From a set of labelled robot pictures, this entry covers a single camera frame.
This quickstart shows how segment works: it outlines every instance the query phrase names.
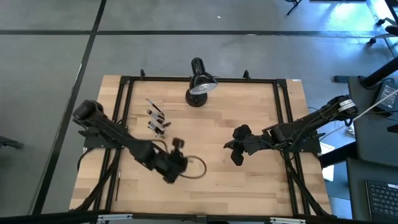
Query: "metal bracket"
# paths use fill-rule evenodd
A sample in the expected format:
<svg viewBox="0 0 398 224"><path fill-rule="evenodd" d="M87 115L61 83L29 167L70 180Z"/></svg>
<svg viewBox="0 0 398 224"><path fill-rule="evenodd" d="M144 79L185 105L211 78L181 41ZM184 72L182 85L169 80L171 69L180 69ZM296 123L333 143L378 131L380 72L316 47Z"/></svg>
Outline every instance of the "metal bracket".
<svg viewBox="0 0 398 224"><path fill-rule="evenodd" d="M275 79L276 83L282 87L282 88L287 88L287 83L286 83L286 79L284 78L277 78Z"/></svg>
<svg viewBox="0 0 398 224"><path fill-rule="evenodd" d="M244 73L243 73L243 78L245 78L245 79L247 79L247 80L250 80L250 79L251 79L251 78L250 78L250 75L249 75L249 71L247 71L247 70L244 71Z"/></svg>
<svg viewBox="0 0 398 224"><path fill-rule="evenodd" d="M144 76L145 76L144 69L141 69L141 71L139 71L139 76L140 76L141 80L144 80Z"/></svg>
<svg viewBox="0 0 398 224"><path fill-rule="evenodd" d="M124 147L116 141L107 141L100 135L100 131L94 127L89 127L87 131L79 131L79 134L86 138L84 143L86 148L122 149Z"/></svg>
<svg viewBox="0 0 398 224"><path fill-rule="evenodd" d="M299 220L294 218L274 218L270 219L271 224L305 224L305 220Z"/></svg>
<svg viewBox="0 0 398 224"><path fill-rule="evenodd" d="M197 215L197 223L207 223L206 215Z"/></svg>
<svg viewBox="0 0 398 224"><path fill-rule="evenodd" d="M120 82L119 82L119 84L120 85L124 85L124 84L126 84L128 81L130 81L130 76L122 76L122 77L120 77Z"/></svg>
<svg viewBox="0 0 398 224"><path fill-rule="evenodd" d="M98 215L98 221L132 219L132 214Z"/></svg>

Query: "black keyboard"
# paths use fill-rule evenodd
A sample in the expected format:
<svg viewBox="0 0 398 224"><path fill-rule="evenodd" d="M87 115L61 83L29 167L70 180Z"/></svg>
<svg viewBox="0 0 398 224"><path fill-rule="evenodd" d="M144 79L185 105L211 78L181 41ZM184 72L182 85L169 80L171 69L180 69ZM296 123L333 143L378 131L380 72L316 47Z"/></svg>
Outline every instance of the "black keyboard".
<svg viewBox="0 0 398 224"><path fill-rule="evenodd" d="M398 185L367 180L366 189L371 218L378 217L372 221L383 221L382 217L387 216L396 218L398 223Z"/></svg>

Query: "desk lamp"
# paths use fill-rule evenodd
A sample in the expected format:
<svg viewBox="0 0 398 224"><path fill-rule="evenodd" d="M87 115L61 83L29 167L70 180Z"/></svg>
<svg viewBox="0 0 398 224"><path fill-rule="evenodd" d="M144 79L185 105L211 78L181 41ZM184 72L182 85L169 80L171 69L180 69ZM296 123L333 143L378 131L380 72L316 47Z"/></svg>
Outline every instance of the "desk lamp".
<svg viewBox="0 0 398 224"><path fill-rule="evenodd" d="M193 77L185 94L185 100L190 106L199 107L207 102L207 92L217 87L217 81L206 72L200 58L192 59L191 66Z"/></svg>

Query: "white cable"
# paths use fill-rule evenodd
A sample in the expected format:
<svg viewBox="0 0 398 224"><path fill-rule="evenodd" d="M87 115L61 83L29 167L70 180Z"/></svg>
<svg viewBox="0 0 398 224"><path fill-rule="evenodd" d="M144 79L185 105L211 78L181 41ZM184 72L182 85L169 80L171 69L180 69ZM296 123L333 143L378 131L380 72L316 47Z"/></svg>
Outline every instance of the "white cable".
<svg viewBox="0 0 398 224"><path fill-rule="evenodd" d="M370 106L368 109L366 109L365 111L363 111L360 115L356 116L353 121L356 121L358 118L362 117L364 114L366 114L367 112L369 112L369 110L373 109L375 106L377 106L378 104L382 103L384 100L390 98L390 96L396 94L398 92L398 90L393 91L390 95L384 97L383 99L381 99L380 101L378 101L377 103L373 104L372 106ZM326 137L328 137L330 134L335 133L336 131L340 130L341 128L345 127L341 126L338 129L328 133L327 135L325 135L323 138L319 139L319 141L322 141L323 139L325 139Z"/></svg>

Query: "lamp shade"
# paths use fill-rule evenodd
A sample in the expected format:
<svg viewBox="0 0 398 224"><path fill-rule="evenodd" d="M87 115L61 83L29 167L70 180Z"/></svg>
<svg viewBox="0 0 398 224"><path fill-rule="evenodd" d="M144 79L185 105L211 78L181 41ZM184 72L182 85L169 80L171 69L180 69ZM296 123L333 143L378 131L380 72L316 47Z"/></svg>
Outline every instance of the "lamp shade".
<svg viewBox="0 0 398 224"><path fill-rule="evenodd" d="M203 106L207 102L207 92L217 87L217 81L206 72L203 61L194 58L191 62L193 77L185 94L187 103L194 107Z"/></svg>

